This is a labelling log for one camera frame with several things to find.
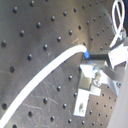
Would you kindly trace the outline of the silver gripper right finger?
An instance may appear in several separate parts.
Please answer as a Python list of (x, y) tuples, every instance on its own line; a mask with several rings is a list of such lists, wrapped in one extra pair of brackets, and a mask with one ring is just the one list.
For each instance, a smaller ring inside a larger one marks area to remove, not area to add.
[(110, 49), (105, 49), (100, 52), (92, 52), (89, 57), (90, 60), (107, 60), (108, 65), (114, 69), (117, 65), (128, 62), (127, 47), (121, 43), (116, 44)]

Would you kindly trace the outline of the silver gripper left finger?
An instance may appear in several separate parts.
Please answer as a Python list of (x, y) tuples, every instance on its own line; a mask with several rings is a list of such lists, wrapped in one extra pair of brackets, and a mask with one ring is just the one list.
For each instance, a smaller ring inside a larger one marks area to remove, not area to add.
[(106, 84), (105, 65), (81, 64), (80, 76), (78, 81), (78, 91), (74, 106), (74, 116), (84, 117), (88, 106), (89, 96), (99, 96), (100, 86)]

